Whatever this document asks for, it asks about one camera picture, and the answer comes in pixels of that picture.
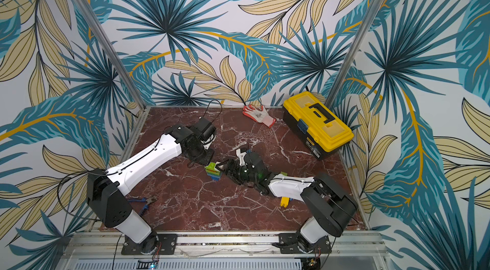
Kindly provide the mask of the light green long brick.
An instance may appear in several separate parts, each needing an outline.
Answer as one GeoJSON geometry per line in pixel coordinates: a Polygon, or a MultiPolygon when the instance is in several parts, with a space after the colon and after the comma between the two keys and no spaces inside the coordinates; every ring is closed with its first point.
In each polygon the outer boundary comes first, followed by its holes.
{"type": "Polygon", "coordinates": [[[212,178],[220,178],[222,175],[222,172],[217,169],[206,168],[205,171],[212,178]]]}
{"type": "Polygon", "coordinates": [[[209,172],[212,172],[212,173],[217,173],[219,172],[219,170],[216,169],[216,164],[211,162],[208,166],[205,167],[205,169],[209,172]]]}

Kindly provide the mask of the yellow square brick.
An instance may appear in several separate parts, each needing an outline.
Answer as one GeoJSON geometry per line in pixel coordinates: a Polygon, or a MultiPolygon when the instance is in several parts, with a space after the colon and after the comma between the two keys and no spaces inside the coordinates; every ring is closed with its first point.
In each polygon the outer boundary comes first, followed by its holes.
{"type": "Polygon", "coordinates": [[[280,206],[287,208],[290,203],[290,199],[288,197],[282,197],[280,200],[280,206]]]}

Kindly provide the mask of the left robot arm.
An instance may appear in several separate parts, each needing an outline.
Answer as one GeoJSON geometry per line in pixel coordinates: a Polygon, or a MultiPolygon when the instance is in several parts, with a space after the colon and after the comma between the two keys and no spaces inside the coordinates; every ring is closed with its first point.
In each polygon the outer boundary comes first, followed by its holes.
{"type": "Polygon", "coordinates": [[[107,170],[95,169],[88,175],[88,206],[104,226],[124,234],[139,245],[144,255],[158,248],[158,235],[126,200],[127,194],[162,165],[183,156],[192,163],[207,166],[214,150],[215,126],[200,119],[192,126],[176,124],[165,129],[156,142],[126,161],[107,170]]]}

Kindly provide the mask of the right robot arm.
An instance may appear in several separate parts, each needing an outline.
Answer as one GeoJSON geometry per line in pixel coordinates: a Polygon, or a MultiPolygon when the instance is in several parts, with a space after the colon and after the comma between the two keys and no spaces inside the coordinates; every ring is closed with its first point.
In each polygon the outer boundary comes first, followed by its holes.
{"type": "Polygon", "coordinates": [[[326,173],[315,177],[296,178],[269,170],[257,152],[237,150],[236,159],[216,165],[217,169],[237,185],[248,186],[261,195],[289,198],[303,202],[311,213],[297,232],[273,246],[311,253],[318,242],[339,238],[354,219],[358,204],[326,173]]]}

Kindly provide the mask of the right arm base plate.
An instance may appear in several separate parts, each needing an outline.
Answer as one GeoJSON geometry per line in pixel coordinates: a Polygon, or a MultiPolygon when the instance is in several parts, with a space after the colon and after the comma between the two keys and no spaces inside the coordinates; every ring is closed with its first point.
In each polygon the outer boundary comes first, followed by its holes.
{"type": "Polygon", "coordinates": [[[320,238],[316,243],[308,242],[299,233],[281,233],[278,237],[278,242],[272,245],[279,248],[282,254],[324,254],[332,251],[332,243],[327,236],[320,238]]]}

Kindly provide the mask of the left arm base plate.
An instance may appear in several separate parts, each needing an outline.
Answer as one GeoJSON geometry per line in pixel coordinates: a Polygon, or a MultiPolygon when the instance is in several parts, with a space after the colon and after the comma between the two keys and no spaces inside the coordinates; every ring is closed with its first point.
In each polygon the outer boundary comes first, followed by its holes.
{"type": "Polygon", "coordinates": [[[121,251],[122,255],[173,255],[177,244],[177,234],[150,234],[143,242],[136,243],[128,236],[121,251]]]}

